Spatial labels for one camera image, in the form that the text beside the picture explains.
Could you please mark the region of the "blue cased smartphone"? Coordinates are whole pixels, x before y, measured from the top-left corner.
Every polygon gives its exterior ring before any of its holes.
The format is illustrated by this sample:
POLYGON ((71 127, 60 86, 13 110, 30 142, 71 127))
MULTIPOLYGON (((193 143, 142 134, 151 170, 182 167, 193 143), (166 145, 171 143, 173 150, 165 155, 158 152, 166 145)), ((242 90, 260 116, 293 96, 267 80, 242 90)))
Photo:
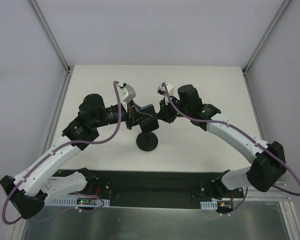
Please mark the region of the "blue cased smartphone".
POLYGON ((139 124, 142 133, 147 134, 159 128, 157 113, 152 104, 146 105, 138 109, 141 114, 141 122, 139 124))

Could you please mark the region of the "black phone stand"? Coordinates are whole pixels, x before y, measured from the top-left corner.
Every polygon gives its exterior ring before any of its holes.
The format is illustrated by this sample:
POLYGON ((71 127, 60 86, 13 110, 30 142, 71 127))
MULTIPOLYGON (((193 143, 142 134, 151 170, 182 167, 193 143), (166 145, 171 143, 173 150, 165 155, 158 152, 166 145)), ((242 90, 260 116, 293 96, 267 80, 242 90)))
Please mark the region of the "black phone stand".
POLYGON ((139 133, 136 138, 137 147, 145 152, 153 151, 158 146, 158 137, 152 132, 139 133))

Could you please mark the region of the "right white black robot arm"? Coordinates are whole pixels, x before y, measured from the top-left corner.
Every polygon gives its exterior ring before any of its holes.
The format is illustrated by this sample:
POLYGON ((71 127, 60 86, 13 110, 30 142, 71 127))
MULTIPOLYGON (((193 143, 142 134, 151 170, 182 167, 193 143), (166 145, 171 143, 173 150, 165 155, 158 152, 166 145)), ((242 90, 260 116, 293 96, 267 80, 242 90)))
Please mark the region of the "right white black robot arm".
POLYGON ((235 126, 217 107, 203 103, 193 85, 181 86, 175 98, 171 84, 160 84, 157 92, 164 98, 160 101, 158 119, 173 123, 176 118, 186 118, 190 122, 209 132, 235 150, 250 166, 238 170, 226 170, 204 187, 204 192, 214 199, 222 199, 234 189, 254 187, 260 192, 267 192, 287 171, 283 146, 274 141, 268 143, 253 135, 245 133, 235 126))

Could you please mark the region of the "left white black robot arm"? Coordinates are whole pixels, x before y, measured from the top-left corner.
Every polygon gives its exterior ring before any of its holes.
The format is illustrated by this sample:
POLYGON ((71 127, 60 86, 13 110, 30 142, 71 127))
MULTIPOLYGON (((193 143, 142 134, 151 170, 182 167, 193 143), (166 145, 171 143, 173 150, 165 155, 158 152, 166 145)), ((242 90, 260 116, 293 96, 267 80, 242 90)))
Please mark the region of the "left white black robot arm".
POLYGON ((67 161, 81 153, 99 137, 98 128, 125 122, 128 129, 140 126, 151 132, 159 127, 152 104, 138 106, 133 100, 105 107, 99 94, 87 95, 78 107, 77 117, 62 131, 54 145, 20 174, 0 180, 7 200, 22 219, 37 215, 46 203, 74 192, 97 195, 100 181, 92 171, 81 168, 67 177, 50 181, 50 177, 67 161))

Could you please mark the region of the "left green lit circuit board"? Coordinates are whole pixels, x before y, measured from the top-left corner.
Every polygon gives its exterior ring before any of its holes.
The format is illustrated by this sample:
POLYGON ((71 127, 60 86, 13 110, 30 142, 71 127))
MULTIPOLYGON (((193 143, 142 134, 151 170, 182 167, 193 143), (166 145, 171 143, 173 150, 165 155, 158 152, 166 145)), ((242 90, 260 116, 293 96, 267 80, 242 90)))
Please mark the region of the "left green lit circuit board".
POLYGON ((98 201, 93 198, 79 197, 77 198, 76 204, 79 206, 96 206, 98 201))

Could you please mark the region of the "right orange connector board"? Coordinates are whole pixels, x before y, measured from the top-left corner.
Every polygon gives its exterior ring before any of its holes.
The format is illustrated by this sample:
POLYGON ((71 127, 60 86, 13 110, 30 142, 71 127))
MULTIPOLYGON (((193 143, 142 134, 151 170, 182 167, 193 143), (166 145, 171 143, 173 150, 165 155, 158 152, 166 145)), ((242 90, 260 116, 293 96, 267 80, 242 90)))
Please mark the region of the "right orange connector board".
POLYGON ((219 208, 224 208, 224 209, 232 209, 233 208, 233 203, 231 201, 228 202, 220 202, 218 203, 219 208))

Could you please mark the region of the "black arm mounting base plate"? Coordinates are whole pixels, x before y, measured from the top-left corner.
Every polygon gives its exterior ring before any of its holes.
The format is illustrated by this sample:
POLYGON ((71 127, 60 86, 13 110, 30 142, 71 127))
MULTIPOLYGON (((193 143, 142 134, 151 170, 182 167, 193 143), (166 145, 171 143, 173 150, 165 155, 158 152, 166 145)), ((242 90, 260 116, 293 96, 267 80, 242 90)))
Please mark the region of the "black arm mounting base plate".
POLYGON ((218 172, 93 170, 98 197, 111 207, 200 209, 218 172))

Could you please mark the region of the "left aluminium frame post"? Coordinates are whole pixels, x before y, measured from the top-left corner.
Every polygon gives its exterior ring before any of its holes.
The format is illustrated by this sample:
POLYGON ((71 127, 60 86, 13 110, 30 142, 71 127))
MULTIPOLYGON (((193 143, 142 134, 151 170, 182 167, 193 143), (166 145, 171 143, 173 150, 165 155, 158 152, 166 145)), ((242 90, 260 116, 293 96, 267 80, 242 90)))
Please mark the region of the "left aluminium frame post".
POLYGON ((36 0, 28 0, 27 1, 29 6, 31 7, 35 17, 37 18, 48 42, 50 43, 50 46, 52 47, 55 55, 57 56, 59 62, 61 63, 62 67, 64 68, 64 70, 69 73, 71 70, 71 67, 69 66, 38 2, 36 0))

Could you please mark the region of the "aluminium frame post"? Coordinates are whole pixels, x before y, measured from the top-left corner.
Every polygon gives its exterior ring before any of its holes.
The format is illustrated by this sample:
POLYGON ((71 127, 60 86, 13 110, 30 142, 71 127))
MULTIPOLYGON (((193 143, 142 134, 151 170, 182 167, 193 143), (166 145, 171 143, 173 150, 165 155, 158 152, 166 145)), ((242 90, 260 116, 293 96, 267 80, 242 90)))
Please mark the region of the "aluminium frame post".
POLYGON ((250 58, 248 59, 247 63, 242 67, 242 73, 244 76, 247 75, 253 64, 255 63, 257 57, 261 54, 263 48, 266 46, 267 42, 270 40, 272 33, 274 32, 275 28, 279 24, 280 20, 283 18, 285 13, 287 12, 290 5, 293 3, 293 0, 283 0, 278 9, 276 10, 274 16, 272 17, 271 21, 269 22, 268 26, 266 27, 264 33, 262 34, 260 40, 258 41, 255 49, 253 50, 250 58))
POLYGON ((71 67, 69 66, 38 2, 36 0, 28 0, 27 1, 29 6, 31 7, 35 17, 37 18, 48 42, 50 43, 50 46, 52 47, 55 55, 57 56, 59 62, 61 63, 62 67, 64 68, 64 70, 69 73, 71 70, 71 67))

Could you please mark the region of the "aluminium front rail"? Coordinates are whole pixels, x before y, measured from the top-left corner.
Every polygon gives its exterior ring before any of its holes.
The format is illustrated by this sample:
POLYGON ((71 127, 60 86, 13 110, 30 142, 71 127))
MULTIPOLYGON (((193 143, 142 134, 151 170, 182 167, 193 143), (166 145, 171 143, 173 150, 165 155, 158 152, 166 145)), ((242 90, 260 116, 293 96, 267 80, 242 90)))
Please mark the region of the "aluminium front rail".
POLYGON ((249 186, 246 201, 260 202, 289 202, 292 197, 281 190, 271 187, 267 192, 261 192, 256 188, 249 186))

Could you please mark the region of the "right aluminium frame post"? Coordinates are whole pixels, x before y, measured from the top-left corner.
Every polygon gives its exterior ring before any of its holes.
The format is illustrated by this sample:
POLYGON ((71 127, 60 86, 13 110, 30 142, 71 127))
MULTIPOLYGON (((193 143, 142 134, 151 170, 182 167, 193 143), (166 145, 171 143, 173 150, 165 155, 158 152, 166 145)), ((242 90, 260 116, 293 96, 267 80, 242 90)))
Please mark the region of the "right aluminium frame post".
POLYGON ((263 48, 266 46, 267 42, 270 40, 272 33, 274 32, 275 28, 279 24, 280 20, 283 18, 285 13, 287 12, 290 5, 293 3, 293 0, 283 0, 278 9, 276 10, 274 16, 272 17, 271 21, 269 22, 268 26, 266 27, 264 33, 262 34, 260 40, 258 41, 255 49, 253 50, 250 58, 248 59, 247 63, 242 67, 242 73, 244 76, 247 75, 253 64, 255 63, 257 57, 261 54, 263 48))

